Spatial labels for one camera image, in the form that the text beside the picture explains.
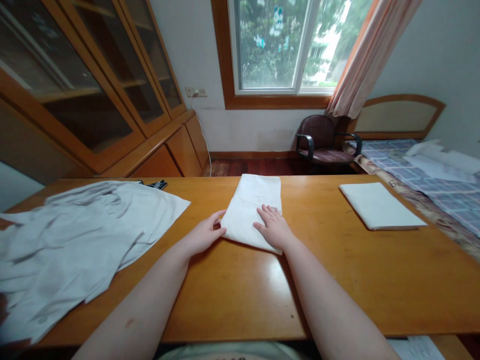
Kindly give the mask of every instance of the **glass cabinet door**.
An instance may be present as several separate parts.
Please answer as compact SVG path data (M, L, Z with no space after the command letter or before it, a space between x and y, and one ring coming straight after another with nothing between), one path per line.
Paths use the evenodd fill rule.
M152 17L149 0L120 0L120 4L165 98L170 117L174 119L187 108L170 68L157 23Z
M78 50L83 57L41 1L0 0L2 94L102 172L145 138L95 62L86 66L88 51Z
M110 0L59 3L143 133L150 137L168 124L171 119L162 96L118 4Z

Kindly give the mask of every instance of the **pink curtain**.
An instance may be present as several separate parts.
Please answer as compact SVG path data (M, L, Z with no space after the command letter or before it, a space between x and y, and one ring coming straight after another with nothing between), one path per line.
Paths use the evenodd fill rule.
M355 119L422 0L374 0L326 108Z

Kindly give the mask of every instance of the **glass pane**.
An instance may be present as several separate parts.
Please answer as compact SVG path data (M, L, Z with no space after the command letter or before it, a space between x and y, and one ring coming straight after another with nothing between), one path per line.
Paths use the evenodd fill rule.
M40 1L0 0L0 66L94 153L132 132Z
M320 3L306 61L302 87L339 83L372 0L326 0Z
M128 12L135 23L136 30L140 34L141 42L150 57L153 70L155 70L158 76L158 81L165 94L166 101L170 109L176 108L182 104L182 98L175 85L169 63L155 29L155 24L150 16L149 8L145 1L126 0L125 2Z
M71 0L145 124L164 111L115 7L105 0Z
M293 88L307 0L237 0L240 89Z

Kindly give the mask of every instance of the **folded white towel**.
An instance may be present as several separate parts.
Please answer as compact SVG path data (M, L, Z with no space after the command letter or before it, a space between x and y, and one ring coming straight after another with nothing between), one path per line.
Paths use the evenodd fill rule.
M0 343L38 342L70 309L108 289L190 205L130 181L102 181L49 197L29 212L0 214L0 292L9 315Z
M409 230L427 226L380 183L340 185L341 192L370 230Z
M282 254L281 250L270 245L253 227L254 222L265 224L257 212L257 208L261 208L262 204L273 206L282 212L281 186L279 177L243 174L221 219L221 226L226 228L224 237Z

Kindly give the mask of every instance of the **bed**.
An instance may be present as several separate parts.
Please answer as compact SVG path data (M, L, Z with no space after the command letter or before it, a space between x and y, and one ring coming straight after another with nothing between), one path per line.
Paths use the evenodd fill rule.
M480 177L477 184L435 179L389 158L391 151L406 152L422 140L444 107L412 94L371 99L346 132L364 139L355 162L366 173L378 175L480 263ZM345 141L343 150L353 154L355 145Z

